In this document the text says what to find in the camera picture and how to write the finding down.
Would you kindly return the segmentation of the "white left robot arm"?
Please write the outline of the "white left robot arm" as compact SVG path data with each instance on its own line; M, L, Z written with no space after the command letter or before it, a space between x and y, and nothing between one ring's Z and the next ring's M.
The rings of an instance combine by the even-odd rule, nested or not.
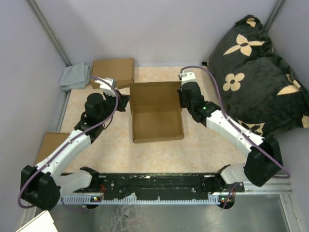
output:
M99 189L99 173L89 167L63 175L66 167L107 128L116 111L124 112L130 96L117 89L92 93L84 104L85 111L68 138L51 155L35 166L26 165L21 171L17 203L21 208L53 209L62 197L77 190Z

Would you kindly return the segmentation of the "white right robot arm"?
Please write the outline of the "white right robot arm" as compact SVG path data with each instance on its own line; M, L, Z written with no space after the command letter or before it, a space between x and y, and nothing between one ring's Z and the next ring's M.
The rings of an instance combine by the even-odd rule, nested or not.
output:
M249 132L229 117L213 102L204 100L195 81L183 81L178 89L180 106L188 110L193 120L231 142L246 158L245 164L227 165L215 179L216 188L227 191L236 182L249 181L261 187L280 170L282 163L278 141Z

